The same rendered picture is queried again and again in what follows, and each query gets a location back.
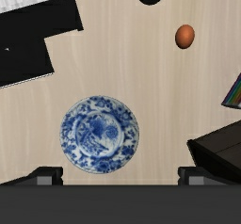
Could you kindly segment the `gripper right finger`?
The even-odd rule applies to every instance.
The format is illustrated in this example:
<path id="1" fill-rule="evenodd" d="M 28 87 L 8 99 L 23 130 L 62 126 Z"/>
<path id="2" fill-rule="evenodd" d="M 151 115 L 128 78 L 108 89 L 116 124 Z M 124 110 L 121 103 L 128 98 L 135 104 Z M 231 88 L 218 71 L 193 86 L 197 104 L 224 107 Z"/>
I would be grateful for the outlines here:
<path id="1" fill-rule="evenodd" d="M 179 167 L 178 185 L 233 185 L 233 182 L 214 176 L 201 167 Z"/>

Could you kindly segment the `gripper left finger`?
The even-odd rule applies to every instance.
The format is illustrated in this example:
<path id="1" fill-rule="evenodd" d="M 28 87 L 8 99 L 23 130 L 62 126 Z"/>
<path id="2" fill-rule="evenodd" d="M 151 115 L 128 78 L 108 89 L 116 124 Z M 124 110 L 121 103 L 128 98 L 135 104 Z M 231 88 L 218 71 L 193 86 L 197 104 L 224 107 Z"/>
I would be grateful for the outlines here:
<path id="1" fill-rule="evenodd" d="M 27 176 L 20 177 L 3 185 L 63 185 L 63 167 L 38 167 Z"/>

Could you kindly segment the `open cabinet drawer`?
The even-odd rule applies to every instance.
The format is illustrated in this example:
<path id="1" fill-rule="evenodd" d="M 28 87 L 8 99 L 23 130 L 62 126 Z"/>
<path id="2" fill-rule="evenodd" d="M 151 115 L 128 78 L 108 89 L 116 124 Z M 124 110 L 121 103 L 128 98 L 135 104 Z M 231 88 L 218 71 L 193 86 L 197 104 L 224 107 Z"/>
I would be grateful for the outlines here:
<path id="1" fill-rule="evenodd" d="M 53 74 L 44 40 L 31 40 L 0 47 L 0 88 Z"/>

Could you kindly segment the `brown egg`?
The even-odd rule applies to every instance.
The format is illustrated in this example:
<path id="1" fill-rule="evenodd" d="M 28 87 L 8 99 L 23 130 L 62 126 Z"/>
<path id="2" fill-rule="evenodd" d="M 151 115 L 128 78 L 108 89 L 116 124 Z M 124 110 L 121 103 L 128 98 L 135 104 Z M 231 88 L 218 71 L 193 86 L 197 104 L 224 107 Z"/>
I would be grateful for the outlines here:
<path id="1" fill-rule="evenodd" d="M 181 25 L 175 34 L 175 42 L 181 49 L 187 49 L 195 38 L 195 31 L 189 24 Z"/>

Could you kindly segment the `slatted rack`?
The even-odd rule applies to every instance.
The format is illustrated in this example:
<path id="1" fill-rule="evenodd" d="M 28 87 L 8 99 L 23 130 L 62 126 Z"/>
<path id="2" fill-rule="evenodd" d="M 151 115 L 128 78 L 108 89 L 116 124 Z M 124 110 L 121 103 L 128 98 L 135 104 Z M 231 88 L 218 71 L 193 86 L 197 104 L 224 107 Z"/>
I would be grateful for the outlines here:
<path id="1" fill-rule="evenodd" d="M 241 184 L 241 120 L 187 141 L 197 167 Z"/>

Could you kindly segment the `blue and white patterned plate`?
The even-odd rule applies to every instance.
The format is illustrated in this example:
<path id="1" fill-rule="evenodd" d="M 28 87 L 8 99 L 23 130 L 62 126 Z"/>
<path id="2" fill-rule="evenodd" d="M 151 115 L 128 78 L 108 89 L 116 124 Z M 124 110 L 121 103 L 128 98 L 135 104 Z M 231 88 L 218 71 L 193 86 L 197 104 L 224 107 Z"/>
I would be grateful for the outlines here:
<path id="1" fill-rule="evenodd" d="M 124 167 L 139 141 L 137 119 L 122 102 L 92 96 L 72 106 L 60 125 L 67 159 L 87 173 L 106 174 Z"/>

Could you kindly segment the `rainbow striped carton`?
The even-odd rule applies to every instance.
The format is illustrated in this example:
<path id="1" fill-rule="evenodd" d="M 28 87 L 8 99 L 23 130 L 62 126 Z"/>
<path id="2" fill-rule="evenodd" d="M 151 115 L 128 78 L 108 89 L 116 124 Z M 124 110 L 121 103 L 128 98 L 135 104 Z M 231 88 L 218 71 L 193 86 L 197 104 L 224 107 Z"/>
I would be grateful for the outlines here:
<path id="1" fill-rule="evenodd" d="M 229 108 L 241 109 L 241 73 L 221 104 Z"/>

